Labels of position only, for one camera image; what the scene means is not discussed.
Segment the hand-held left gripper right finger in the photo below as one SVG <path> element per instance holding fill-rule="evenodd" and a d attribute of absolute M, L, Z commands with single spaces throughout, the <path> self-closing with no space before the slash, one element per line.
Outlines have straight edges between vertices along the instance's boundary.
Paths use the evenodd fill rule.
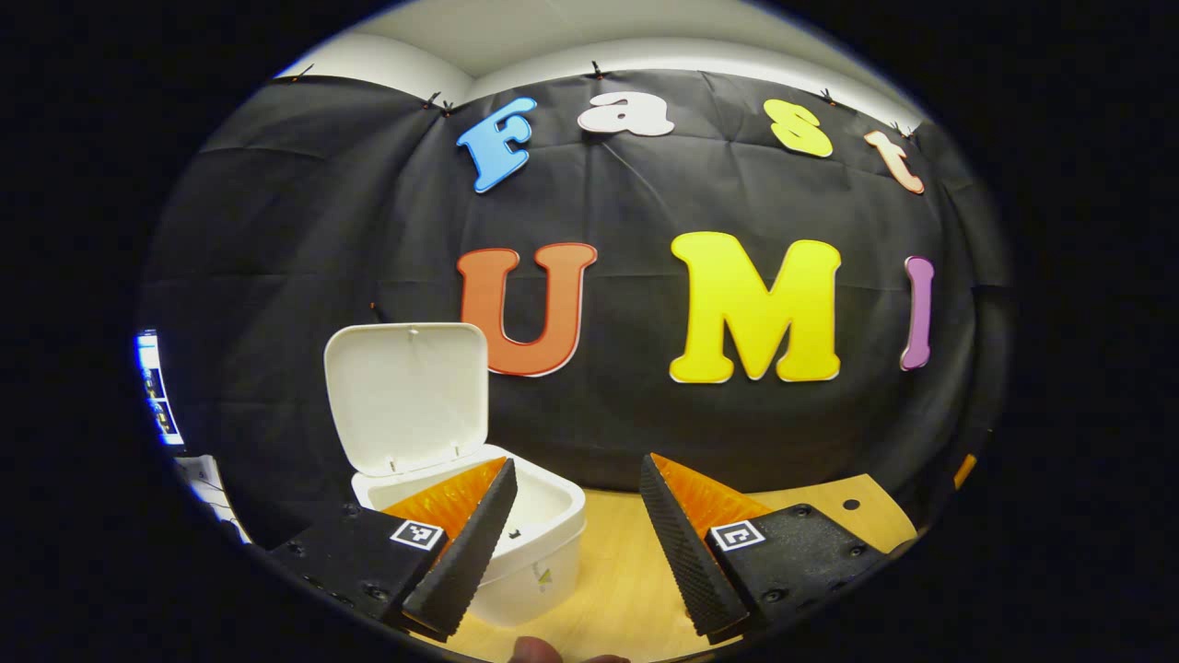
<path fill-rule="evenodd" d="M 831 508 L 769 508 L 656 453 L 643 460 L 640 494 L 696 634 L 712 645 L 805 621 L 890 554 Z"/>

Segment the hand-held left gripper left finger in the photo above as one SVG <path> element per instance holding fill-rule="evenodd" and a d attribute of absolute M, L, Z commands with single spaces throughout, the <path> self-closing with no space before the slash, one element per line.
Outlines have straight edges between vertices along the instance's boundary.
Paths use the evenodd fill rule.
<path fill-rule="evenodd" d="M 444 642 L 474 599 L 515 495 L 515 462 L 493 459 L 384 511 L 322 508 L 268 562 L 370 621 Z"/>

